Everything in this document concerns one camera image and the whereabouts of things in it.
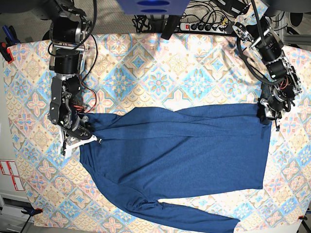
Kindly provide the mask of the blue long-sleeve T-shirt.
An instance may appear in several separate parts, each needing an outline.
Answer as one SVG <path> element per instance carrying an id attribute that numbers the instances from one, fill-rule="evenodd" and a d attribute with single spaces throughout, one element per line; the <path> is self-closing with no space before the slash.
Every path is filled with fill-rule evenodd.
<path id="1" fill-rule="evenodd" d="M 121 210 L 161 225 L 231 233 L 235 218 L 164 203 L 244 189 L 262 189 L 271 124 L 255 104 L 170 111 L 89 114 L 101 142 L 80 147 L 80 162 L 99 191 Z"/>

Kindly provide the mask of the red white label stickers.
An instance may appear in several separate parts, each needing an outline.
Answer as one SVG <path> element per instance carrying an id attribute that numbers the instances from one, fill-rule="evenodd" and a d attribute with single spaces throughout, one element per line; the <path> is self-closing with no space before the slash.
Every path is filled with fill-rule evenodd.
<path id="1" fill-rule="evenodd" d="M 5 184 L 5 187 L 13 188 L 15 191 L 24 191 L 21 177 L 14 160 L 0 161 L 0 177 L 4 178 L 5 181 L 10 181 L 11 184 Z"/>

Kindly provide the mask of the black clamp lower left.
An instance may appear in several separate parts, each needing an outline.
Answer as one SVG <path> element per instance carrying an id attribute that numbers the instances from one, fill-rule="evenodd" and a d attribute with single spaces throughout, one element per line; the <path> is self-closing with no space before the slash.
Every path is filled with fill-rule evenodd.
<path id="1" fill-rule="evenodd" d="M 21 210 L 23 214 L 29 215 L 29 216 L 35 216 L 43 212 L 42 209 L 34 209 L 33 207 L 23 207 L 23 210 Z"/>

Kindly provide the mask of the patterned tile tablecloth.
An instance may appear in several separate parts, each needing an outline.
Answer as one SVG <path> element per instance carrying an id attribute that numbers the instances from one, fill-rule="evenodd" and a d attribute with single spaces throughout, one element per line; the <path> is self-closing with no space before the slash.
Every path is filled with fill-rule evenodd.
<path id="1" fill-rule="evenodd" d="M 89 41 L 83 94 L 94 113 L 125 114 L 135 107 L 157 106 L 173 111 L 192 106 L 254 103 L 260 83 L 238 58 L 235 38 L 177 34 L 98 35 Z M 24 193 L 35 208 L 35 226 L 103 233 L 173 233 L 121 211 L 96 188 L 79 162 L 79 151 L 65 159 L 58 154 L 57 128 L 47 118 L 50 85 L 49 41 L 10 48 L 13 62 L 1 60 L 12 146 Z M 311 53 L 293 47 L 284 51 L 302 86 L 295 106 L 284 113 L 280 131 L 272 131 L 262 190 L 244 190 L 174 200 L 207 211 L 238 217 L 235 232 L 296 225 L 311 200 Z"/>

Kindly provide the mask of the white power strip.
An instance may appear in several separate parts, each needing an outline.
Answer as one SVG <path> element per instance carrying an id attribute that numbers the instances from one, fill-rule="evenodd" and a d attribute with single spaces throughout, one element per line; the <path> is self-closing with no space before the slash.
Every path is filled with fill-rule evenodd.
<path id="1" fill-rule="evenodd" d="M 189 22 L 182 22 L 179 25 L 180 31 L 185 32 L 195 32 L 195 33 L 222 33 L 227 34 L 225 30 L 225 26 L 211 23 L 189 23 Z"/>

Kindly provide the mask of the black clamp lower right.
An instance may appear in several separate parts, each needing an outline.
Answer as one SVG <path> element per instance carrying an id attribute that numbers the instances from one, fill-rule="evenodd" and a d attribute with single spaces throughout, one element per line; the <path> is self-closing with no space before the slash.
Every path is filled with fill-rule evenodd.
<path id="1" fill-rule="evenodd" d="M 307 216 L 299 216 L 298 219 L 299 220 L 308 220 Z"/>

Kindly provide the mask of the red black clamp left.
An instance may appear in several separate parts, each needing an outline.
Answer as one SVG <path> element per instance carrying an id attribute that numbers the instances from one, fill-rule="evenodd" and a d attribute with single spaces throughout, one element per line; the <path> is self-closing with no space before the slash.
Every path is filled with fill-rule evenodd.
<path id="1" fill-rule="evenodd" d="M 13 62 L 14 58 L 12 52 L 4 42 L 0 43 L 0 52 L 7 63 L 10 64 Z"/>

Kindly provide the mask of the blue clamp upper left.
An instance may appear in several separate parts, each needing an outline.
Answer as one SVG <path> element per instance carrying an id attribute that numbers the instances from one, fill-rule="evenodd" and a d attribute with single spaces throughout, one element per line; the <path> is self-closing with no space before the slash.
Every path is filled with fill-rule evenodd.
<path id="1" fill-rule="evenodd" d="M 17 38 L 17 34 L 13 26 L 8 27 L 7 25 L 4 25 L 2 26 L 2 29 L 6 35 L 5 40 L 9 46 L 20 44 L 20 40 Z"/>

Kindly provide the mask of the black center post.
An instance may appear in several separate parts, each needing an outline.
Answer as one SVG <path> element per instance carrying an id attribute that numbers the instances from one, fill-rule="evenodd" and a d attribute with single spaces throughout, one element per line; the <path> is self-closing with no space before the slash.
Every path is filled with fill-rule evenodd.
<path id="1" fill-rule="evenodd" d="M 161 38 L 169 40 L 172 34 L 174 33 L 177 25 L 179 24 L 181 16 L 169 15 L 164 30 L 161 34 Z"/>

